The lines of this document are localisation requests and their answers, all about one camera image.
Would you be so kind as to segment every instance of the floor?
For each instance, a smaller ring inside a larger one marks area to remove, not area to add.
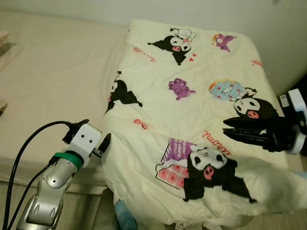
[[[5,205],[7,184],[0,183],[0,207]],[[15,185],[12,194],[11,213],[19,202],[19,197],[24,191],[24,186]],[[36,192],[31,188],[26,201]],[[59,220],[57,230],[90,230],[95,218],[100,201],[99,195],[81,195],[67,193],[64,196],[64,209]],[[4,209],[0,209],[0,223],[3,222]],[[225,230],[307,230],[307,210],[301,210],[293,214],[267,215],[254,218],[247,226]]]

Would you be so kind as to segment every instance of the red text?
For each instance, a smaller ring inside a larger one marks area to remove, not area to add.
[[[259,66],[262,66],[262,62],[261,61],[256,61],[256,60],[252,60],[251,62],[253,62],[253,66],[256,64],[256,65],[259,65]]]
[[[148,57],[150,59],[150,61],[152,61],[152,62],[155,61],[155,59],[152,56],[145,54],[140,48],[134,47],[133,52],[144,54],[146,57]]]
[[[202,135],[202,137],[205,139],[207,139],[208,141],[210,141],[214,146],[217,146],[217,149],[220,150],[222,153],[226,154],[226,155],[231,155],[230,151],[228,149],[226,149],[226,147],[224,147],[221,142],[219,142],[218,140],[215,140],[211,134],[206,130],[204,131],[204,134]]]

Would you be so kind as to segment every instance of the kuromi character print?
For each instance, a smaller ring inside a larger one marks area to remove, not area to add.
[[[188,202],[190,199],[202,198],[205,187],[222,186],[222,190],[248,198],[250,203],[257,202],[251,198],[243,178],[235,176],[237,162],[227,158],[216,149],[192,146],[193,152],[188,156],[189,177],[184,178],[184,191]]]
[[[196,33],[192,32],[190,29],[171,28],[170,31],[175,31],[176,36],[182,38],[184,42],[191,42],[193,38],[196,37]]]
[[[168,146],[156,165],[156,178],[176,189],[183,189],[188,202],[202,198],[205,187],[222,186],[222,190],[252,199],[242,178],[235,176],[237,162],[227,158],[217,149],[169,139]]]
[[[138,104],[139,107],[143,107],[142,103],[140,103],[136,96],[133,94],[132,91],[128,91],[127,85],[123,80],[117,80],[117,78],[120,76],[121,71],[118,72],[118,76],[116,77],[116,80],[113,83],[112,86],[112,92],[109,96],[109,103],[107,107],[108,112],[110,109],[112,109],[115,105],[115,101],[120,101],[123,104]]]
[[[171,52],[176,63],[180,66],[186,59],[186,54],[191,50],[190,42],[196,36],[190,29],[176,29],[171,28],[173,35],[169,35],[164,40],[160,40],[154,43],[148,43],[148,45],[154,45],[162,50]]]
[[[229,36],[229,35],[222,35],[222,34],[216,34],[212,41],[216,43],[216,46],[220,47],[223,50],[226,50],[230,52],[230,49],[228,47],[228,43],[235,39],[235,36]]]
[[[253,95],[245,95],[234,104],[240,117],[252,119],[268,119],[277,117],[278,113],[273,105],[263,99],[253,98]]]
[[[187,82],[180,78],[176,78],[174,81],[170,81],[168,87],[176,94],[177,101],[179,101],[183,97],[190,96],[191,93],[196,93],[194,90],[190,90],[187,86]]]

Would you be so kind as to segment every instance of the blue fabric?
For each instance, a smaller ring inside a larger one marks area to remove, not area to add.
[[[115,213],[121,230],[137,230],[138,225],[125,203],[119,200],[115,204]]]
[[[293,171],[293,173],[303,177],[304,179],[307,180],[307,172],[299,172],[299,171]]]

